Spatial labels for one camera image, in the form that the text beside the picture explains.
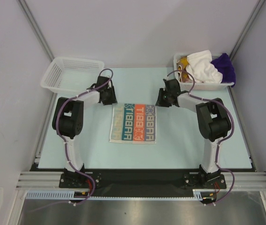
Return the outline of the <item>colourful rabbit print towel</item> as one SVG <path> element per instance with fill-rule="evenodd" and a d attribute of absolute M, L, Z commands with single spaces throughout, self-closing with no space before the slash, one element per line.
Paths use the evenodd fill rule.
<path fill-rule="evenodd" d="M 110 142 L 156 143 L 156 106 L 118 103 L 113 107 Z"/>

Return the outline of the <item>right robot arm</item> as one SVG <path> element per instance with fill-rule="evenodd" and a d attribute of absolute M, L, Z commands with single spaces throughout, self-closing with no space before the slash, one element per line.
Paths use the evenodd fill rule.
<path fill-rule="evenodd" d="M 159 89 L 156 106 L 175 105 L 197 115 L 198 128 L 205 140 L 198 181 L 203 188 L 210 188 L 221 175 L 218 155 L 221 142 L 226 140 L 228 132 L 233 130 L 230 114 L 220 98 L 200 98 L 189 91 L 182 91 L 176 79 L 164 79 L 163 82 L 165 87 Z"/>

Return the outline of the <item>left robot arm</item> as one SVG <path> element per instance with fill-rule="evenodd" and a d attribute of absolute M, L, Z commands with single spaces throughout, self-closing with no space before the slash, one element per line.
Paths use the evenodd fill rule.
<path fill-rule="evenodd" d="M 74 187 L 82 187 L 86 182 L 84 162 L 81 156 L 78 136 L 84 124 L 84 110 L 102 103 L 112 105 L 117 103 L 112 78 L 98 76 L 84 93 L 75 97 L 58 99 L 52 127 L 63 140 L 65 146 L 66 165 L 63 170 L 64 178 L 68 178 Z"/>

